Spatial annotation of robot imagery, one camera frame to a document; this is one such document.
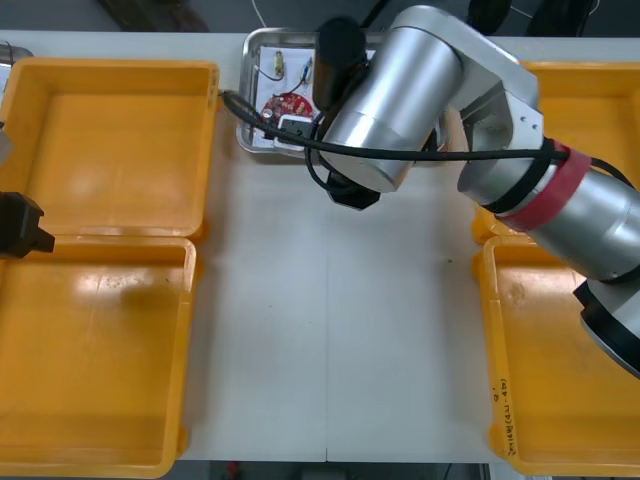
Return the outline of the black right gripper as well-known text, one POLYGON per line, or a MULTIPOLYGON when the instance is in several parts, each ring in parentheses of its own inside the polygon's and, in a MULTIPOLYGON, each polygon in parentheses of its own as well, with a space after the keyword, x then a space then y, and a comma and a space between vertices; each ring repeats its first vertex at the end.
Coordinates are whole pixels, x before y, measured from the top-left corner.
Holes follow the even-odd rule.
POLYGON ((377 203, 381 197, 380 192, 362 187, 340 173, 330 172, 327 185, 332 190, 329 196, 334 203, 358 211, 365 210, 377 203))

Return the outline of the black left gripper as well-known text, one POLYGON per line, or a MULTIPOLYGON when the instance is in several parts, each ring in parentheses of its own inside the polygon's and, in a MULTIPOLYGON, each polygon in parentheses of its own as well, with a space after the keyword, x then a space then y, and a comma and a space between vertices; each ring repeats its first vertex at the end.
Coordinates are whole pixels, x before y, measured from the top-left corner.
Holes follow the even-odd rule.
POLYGON ((1 256, 23 258, 34 251, 52 253, 54 236, 39 227, 43 216, 42 209, 29 197, 2 192, 1 256))

